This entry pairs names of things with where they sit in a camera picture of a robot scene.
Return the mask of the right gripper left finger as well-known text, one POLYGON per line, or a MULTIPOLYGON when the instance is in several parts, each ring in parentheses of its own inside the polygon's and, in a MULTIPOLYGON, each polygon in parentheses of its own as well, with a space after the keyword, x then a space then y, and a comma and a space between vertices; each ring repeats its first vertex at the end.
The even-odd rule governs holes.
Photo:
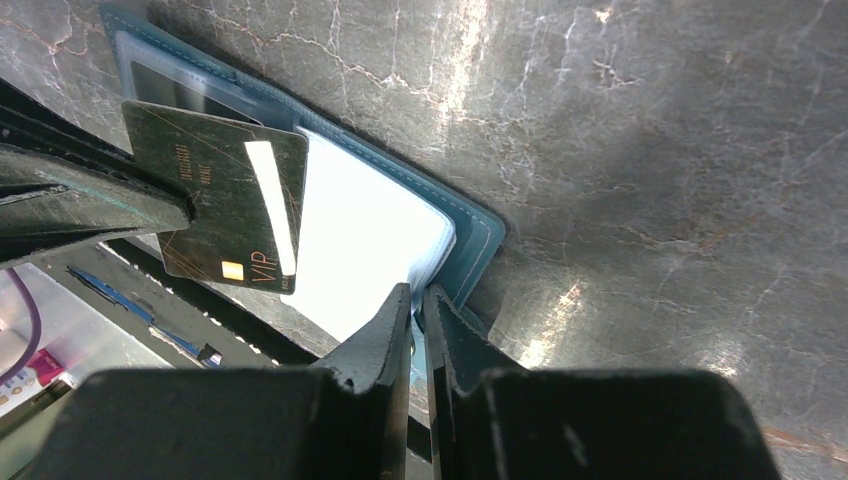
POLYGON ((411 294, 324 358, 277 369, 90 376, 35 456, 34 479, 401 479, 411 294))

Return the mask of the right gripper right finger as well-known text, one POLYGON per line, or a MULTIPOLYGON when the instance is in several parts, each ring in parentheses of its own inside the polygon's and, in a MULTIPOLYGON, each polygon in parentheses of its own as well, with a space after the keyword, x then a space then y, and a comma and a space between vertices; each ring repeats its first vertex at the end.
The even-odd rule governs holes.
POLYGON ((693 369, 522 367, 423 296, 439 479, 776 479, 741 394, 693 369))

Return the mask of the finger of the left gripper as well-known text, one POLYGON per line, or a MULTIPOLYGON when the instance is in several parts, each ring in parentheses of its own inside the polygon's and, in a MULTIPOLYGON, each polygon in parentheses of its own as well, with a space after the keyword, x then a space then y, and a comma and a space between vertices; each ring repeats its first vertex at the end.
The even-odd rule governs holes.
POLYGON ((134 157, 1 83, 1 266, 190 224, 178 191, 134 157))

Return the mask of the blue card holder wallet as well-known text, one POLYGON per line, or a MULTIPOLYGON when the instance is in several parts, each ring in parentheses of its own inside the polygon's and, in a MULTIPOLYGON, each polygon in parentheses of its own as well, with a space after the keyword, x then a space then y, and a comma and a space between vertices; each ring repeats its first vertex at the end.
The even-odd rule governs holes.
POLYGON ((104 4, 100 15, 128 98, 137 99, 135 61, 173 79, 182 72, 216 85, 249 106, 260 125, 306 137, 302 243, 296 288, 284 304, 339 341, 401 282, 414 306, 431 283, 464 305, 504 239, 495 214, 126 9, 104 4))

